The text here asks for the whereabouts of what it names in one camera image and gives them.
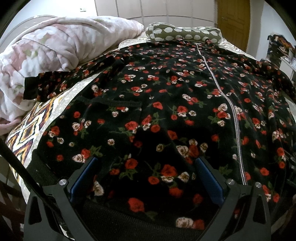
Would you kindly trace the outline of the olive pillow with white dots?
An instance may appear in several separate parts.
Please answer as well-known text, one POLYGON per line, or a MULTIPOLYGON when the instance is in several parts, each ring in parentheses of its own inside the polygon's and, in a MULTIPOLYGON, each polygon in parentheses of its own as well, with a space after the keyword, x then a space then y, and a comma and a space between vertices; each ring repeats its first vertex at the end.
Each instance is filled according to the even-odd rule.
POLYGON ((152 42, 185 40, 205 43, 210 40, 219 44, 222 40, 221 30, 215 27, 176 27, 161 22, 149 24, 145 34, 152 42))

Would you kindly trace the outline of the grey curved headboard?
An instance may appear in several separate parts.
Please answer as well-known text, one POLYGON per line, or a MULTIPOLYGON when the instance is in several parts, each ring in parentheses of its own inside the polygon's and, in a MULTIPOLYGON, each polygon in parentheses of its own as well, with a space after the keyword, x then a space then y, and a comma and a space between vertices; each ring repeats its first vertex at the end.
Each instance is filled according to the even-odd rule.
POLYGON ((14 26, 10 31, 8 31, 6 34, 4 34, 3 37, 1 37, 1 53, 6 49, 6 47, 10 44, 10 42, 15 39, 19 34, 27 30, 28 28, 37 25, 43 21, 55 18, 56 16, 52 15, 40 15, 40 16, 34 16, 30 17, 16 26, 14 26))

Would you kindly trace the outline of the cluttered white shelf unit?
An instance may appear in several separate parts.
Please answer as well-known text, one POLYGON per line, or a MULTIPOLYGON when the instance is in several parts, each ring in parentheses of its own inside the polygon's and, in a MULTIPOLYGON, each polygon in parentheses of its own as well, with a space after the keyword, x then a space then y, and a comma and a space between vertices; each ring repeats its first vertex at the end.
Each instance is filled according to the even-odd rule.
POLYGON ((295 48, 283 35, 271 34, 267 40, 266 60, 278 67, 295 84, 295 48))

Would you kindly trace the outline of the white panelled wardrobe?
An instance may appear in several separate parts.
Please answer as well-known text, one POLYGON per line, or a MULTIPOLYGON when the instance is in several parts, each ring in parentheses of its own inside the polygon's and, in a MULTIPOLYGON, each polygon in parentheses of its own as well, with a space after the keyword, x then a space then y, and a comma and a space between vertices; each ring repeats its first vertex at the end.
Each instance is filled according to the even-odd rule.
POLYGON ((214 26, 217 13, 215 1, 95 1, 98 15, 118 16, 136 20, 147 26, 154 22, 181 27, 214 26))

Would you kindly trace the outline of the brown wooden door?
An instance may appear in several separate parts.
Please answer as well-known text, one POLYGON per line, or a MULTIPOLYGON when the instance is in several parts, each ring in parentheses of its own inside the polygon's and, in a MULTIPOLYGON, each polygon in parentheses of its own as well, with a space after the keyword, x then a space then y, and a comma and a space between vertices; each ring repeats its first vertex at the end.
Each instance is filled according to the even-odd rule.
POLYGON ((217 26, 222 36, 231 44, 246 51, 250 31, 250 1, 219 0, 217 11, 217 26))

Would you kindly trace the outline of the black floral zip-up garment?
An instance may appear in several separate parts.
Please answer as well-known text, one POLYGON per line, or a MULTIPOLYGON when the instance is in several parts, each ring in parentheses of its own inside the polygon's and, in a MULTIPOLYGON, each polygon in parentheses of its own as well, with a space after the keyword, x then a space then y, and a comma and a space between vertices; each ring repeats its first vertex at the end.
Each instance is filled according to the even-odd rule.
POLYGON ((95 240, 271 240, 295 196, 295 87, 211 41, 140 43, 26 80, 45 102, 96 74, 41 135, 27 170, 66 190, 95 240))

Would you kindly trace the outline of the pink floral folded comforter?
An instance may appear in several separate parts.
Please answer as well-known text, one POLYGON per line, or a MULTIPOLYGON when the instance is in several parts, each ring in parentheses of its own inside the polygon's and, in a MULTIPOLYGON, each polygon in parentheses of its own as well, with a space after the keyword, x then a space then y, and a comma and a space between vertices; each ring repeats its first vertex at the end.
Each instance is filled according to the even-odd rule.
POLYGON ((73 70, 143 30, 143 24, 116 16, 58 17, 19 34, 1 53, 1 135, 17 126, 35 104, 23 96, 25 78, 73 70))

